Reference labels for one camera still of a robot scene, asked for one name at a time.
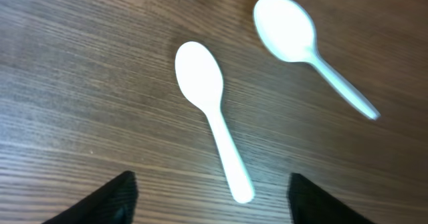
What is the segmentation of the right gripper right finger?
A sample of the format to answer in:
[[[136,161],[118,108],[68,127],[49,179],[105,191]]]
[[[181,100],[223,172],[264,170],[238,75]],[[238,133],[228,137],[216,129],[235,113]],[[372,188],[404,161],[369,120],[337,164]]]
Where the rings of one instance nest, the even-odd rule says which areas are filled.
[[[299,173],[290,175],[288,201],[294,224],[374,224]]]

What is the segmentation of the white spoon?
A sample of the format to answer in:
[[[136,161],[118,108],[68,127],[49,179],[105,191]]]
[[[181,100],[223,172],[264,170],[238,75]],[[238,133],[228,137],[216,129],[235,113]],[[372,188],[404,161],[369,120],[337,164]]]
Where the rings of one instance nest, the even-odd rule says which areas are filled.
[[[185,98],[207,117],[231,195],[238,203],[253,200],[255,190],[221,112],[223,75],[211,52],[196,41],[179,47],[175,73]]]
[[[257,34],[266,48],[284,62],[306,62],[353,108],[371,120],[380,112],[320,55],[316,28],[307,11],[293,0],[258,0],[253,8]]]

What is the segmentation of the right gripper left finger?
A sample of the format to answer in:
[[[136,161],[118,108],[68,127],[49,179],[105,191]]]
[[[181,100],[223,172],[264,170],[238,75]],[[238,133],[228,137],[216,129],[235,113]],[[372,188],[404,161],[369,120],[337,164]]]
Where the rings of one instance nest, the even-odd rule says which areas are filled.
[[[124,171],[43,224],[131,224],[137,200],[136,175]]]

